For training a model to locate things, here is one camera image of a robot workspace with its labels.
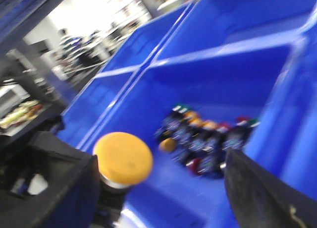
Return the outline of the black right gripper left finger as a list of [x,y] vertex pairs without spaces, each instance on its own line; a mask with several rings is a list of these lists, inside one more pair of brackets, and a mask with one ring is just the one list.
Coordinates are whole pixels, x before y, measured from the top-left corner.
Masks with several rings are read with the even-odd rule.
[[3,228],[87,228],[99,184],[97,157],[50,132],[0,141]]

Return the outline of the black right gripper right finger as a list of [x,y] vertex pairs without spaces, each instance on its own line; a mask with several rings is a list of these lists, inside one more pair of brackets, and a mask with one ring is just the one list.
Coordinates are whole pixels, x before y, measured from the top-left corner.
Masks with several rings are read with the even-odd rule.
[[228,149],[224,184],[241,228],[315,228],[317,202],[240,150]]

